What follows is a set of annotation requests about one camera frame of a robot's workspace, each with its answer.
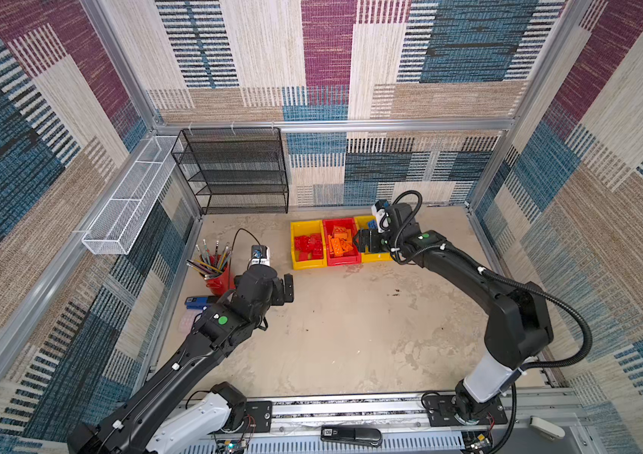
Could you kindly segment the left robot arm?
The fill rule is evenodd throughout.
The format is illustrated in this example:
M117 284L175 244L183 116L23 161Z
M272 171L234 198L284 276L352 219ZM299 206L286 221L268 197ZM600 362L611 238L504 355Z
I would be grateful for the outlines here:
M145 453L160 424L204 376L256 329L266 330L266 313L294 301L291 274L279 277L255 264L236 278L236 288L196 317L190 333L150 380L99 424L78 424L68 437L71 453Z

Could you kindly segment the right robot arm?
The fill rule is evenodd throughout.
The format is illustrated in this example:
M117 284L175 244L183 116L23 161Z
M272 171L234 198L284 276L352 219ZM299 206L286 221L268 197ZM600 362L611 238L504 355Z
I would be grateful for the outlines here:
M416 221L419 210L401 197L379 200L372 205L376 229L358 234L355 241L388 253L399 265L416 265L442 276L485 313L485 352L456 386L452 400L459 423L478 423L527 370L569 367L588 356L593 333L573 306L535 283L519 283L491 271L434 230L422 231ZM538 355L554 340L550 305L561 308L578 325L582 345L565 359L539 361Z

